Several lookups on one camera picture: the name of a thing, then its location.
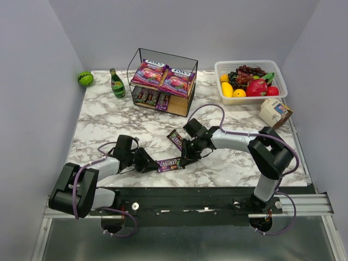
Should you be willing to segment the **purple Fox's candy bag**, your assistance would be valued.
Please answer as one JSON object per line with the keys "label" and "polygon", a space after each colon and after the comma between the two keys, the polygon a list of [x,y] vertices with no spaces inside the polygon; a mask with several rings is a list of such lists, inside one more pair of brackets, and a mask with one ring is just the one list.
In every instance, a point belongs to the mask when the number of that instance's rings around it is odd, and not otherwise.
{"label": "purple Fox's candy bag", "polygon": [[139,86],[158,88],[169,66],[153,60],[143,59],[131,83]]}
{"label": "purple Fox's candy bag", "polygon": [[172,95],[188,98],[195,77],[195,71],[169,68],[163,83],[158,89]]}

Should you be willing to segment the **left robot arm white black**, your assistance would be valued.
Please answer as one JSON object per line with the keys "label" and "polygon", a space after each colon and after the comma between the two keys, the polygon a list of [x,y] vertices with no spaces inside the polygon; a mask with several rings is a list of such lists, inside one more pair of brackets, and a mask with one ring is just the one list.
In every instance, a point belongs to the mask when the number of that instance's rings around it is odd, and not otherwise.
{"label": "left robot arm white black", "polygon": [[48,199],[50,209],[73,215],[77,220],[92,210],[118,206],[116,191],[97,186],[109,176],[124,174],[133,167],[138,173],[156,171],[159,164],[139,146],[138,139],[119,135],[97,149],[102,157],[84,165],[66,163]]}

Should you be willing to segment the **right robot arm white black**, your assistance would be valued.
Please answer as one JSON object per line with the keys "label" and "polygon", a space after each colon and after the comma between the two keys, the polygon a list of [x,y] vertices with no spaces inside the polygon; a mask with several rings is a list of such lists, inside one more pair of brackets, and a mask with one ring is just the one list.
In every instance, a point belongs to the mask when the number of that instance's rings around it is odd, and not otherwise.
{"label": "right robot arm white black", "polygon": [[250,201],[260,210],[264,210],[273,198],[284,170],[295,157],[292,148],[271,127],[264,127],[257,133],[236,133],[222,130],[220,126],[206,129],[196,119],[191,119],[183,129],[190,139],[182,140],[181,168],[203,158],[201,153],[205,149],[229,149],[252,156],[260,178]]}

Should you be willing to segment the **purple m&m's bag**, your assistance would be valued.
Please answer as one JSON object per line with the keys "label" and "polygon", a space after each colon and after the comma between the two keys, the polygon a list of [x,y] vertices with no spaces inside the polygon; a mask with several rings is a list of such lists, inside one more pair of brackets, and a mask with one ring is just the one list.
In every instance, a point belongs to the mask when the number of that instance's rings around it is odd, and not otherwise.
{"label": "purple m&m's bag", "polygon": [[155,106],[160,95],[158,90],[150,90],[148,97],[146,98],[145,103],[150,106]]}
{"label": "purple m&m's bag", "polygon": [[182,137],[174,129],[166,136],[180,151],[182,151]]}
{"label": "purple m&m's bag", "polygon": [[172,171],[172,170],[178,170],[181,168],[181,158],[171,158],[171,159],[165,159],[165,160],[158,160],[156,161],[158,164],[158,172],[166,172],[166,171]]}
{"label": "purple m&m's bag", "polygon": [[150,92],[151,92],[151,89],[141,88],[139,94],[137,95],[135,99],[136,103],[145,103],[149,97]]}
{"label": "purple m&m's bag", "polygon": [[157,100],[156,109],[160,111],[167,111],[171,94],[162,92]]}

